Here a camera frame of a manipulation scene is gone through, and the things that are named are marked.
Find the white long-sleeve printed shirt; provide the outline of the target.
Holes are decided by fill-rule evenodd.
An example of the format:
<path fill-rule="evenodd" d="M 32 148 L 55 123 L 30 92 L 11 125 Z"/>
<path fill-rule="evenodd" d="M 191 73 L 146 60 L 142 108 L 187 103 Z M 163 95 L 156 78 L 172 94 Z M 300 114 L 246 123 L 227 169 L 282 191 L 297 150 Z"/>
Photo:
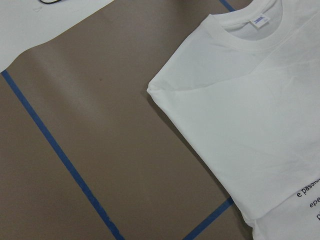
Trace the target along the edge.
<path fill-rule="evenodd" d="M 255 240 L 319 239 L 319 1 L 254 0 L 210 14 L 147 92 Z"/>

